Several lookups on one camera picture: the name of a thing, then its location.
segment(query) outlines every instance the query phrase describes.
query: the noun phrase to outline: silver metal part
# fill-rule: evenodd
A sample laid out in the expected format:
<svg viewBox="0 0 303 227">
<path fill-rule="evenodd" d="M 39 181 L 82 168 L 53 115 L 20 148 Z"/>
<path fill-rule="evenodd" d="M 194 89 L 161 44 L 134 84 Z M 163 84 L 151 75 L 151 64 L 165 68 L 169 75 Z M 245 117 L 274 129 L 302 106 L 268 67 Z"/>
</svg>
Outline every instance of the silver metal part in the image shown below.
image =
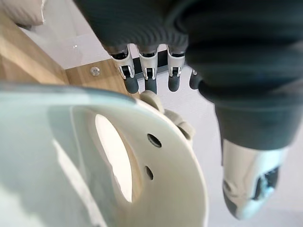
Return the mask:
<svg viewBox="0 0 303 227">
<path fill-rule="evenodd" d="M 98 67 L 91 67 L 90 73 L 92 76 L 99 76 L 100 75 L 100 69 Z"/>
<path fill-rule="evenodd" d="M 223 140 L 223 195 L 235 218 L 250 218 L 266 203 L 287 151 L 250 149 Z"/>
<path fill-rule="evenodd" d="M 144 57 L 141 53 L 139 53 L 139 57 L 144 78 L 148 80 L 149 73 L 152 73 L 151 78 L 156 79 L 158 68 L 158 52 L 156 52 L 152 57 Z"/>
<path fill-rule="evenodd" d="M 126 79 L 126 77 L 134 78 L 134 62 L 129 47 L 127 47 L 127 50 L 128 55 L 124 59 L 118 60 L 112 57 L 123 79 Z"/>
<path fill-rule="evenodd" d="M 167 61 L 168 61 L 168 69 L 169 76 L 172 77 L 174 74 L 179 77 L 181 75 L 181 71 L 185 62 L 185 56 L 174 57 L 172 53 L 169 51 L 169 47 L 167 46 Z"/>
</svg>

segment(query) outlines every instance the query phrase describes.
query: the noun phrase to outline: hole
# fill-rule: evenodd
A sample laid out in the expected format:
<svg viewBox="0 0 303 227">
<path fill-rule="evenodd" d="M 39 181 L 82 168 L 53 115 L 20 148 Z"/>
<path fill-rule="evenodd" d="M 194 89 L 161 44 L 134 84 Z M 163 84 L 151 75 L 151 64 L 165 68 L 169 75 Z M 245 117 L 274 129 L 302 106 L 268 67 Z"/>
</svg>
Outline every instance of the hole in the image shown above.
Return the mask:
<svg viewBox="0 0 303 227">
<path fill-rule="evenodd" d="M 152 145 L 154 145 L 155 147 L 158 147 L 158 148 L 162 147 L 161 142 L 154 135 L 147 134 L 147 138 L 152 143 Z"/>
<path fill-rule="evenodd" d="M 150 180 L 153 180 L 152 171 L 148 166 L 145 166 L 145 171 L 146 171 L 146 174 L 148 175 L 148 177 L 150 178 Z"/>
<path fill-rule="evenodd" d="M 132 170 L 131 164 L 119 133 L 104 116 L 97 114 L 95 119 L 97 134 L 105 155 L 113 168 L 117 184 L 125 199 L 132 202 Z"/>
</svg>

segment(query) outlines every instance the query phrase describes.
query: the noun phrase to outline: white floor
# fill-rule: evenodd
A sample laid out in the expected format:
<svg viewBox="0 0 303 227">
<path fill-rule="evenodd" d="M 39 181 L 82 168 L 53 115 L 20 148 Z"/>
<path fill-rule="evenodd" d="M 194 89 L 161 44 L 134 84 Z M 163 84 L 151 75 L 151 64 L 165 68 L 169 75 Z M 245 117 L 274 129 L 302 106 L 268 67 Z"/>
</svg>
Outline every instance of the white floor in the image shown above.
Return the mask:
<svg viewBox="0 0 303 227">
<path fill-rule="evenodd" d="M 71 0 L 49 0 L 46 24 L 25 31 L 65 69 L 108 59 L 98 39 Z M 158 75 L 158 94 L 165 108 L 187 119 L 196 129 L 194 150 L 205 174 L 209 200 L 209 227 L 303 227 L 303 128 L 298 133 L 281 169 L 279 186 L 268 204 L 254 218 L 239 222 L 225 207 L 222 195 L 222 167 L 219 131 L 214 107 L 189 88 L 191 69 L 182 71 L 180 89 L 168 90 L 168 74 Z M 144 81 L 139 81 L 143 90 Z"/>
</svg>

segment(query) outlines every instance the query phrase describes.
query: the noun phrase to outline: robotic hand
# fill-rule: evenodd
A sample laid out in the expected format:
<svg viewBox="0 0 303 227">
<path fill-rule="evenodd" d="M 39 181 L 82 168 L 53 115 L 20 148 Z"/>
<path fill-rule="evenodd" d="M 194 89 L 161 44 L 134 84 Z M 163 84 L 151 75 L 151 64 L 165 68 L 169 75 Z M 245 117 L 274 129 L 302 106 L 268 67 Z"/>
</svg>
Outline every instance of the robotic hand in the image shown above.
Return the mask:
<svg viewBox="0 0 303 227">
<path fill-rule="evenodd" d="M 194 69 L 190 86 L 215 105 L 225 203 L 238 219 L 255 214 L 276 188 L 302 116 L 303 2 L 74 1 L 129 92 L 138 84 L 128 44 L 137 45 L 145 86 L 153 91 L 158 45 L 168 45 L 171 91 L 186 58 Z"/>
</svg>

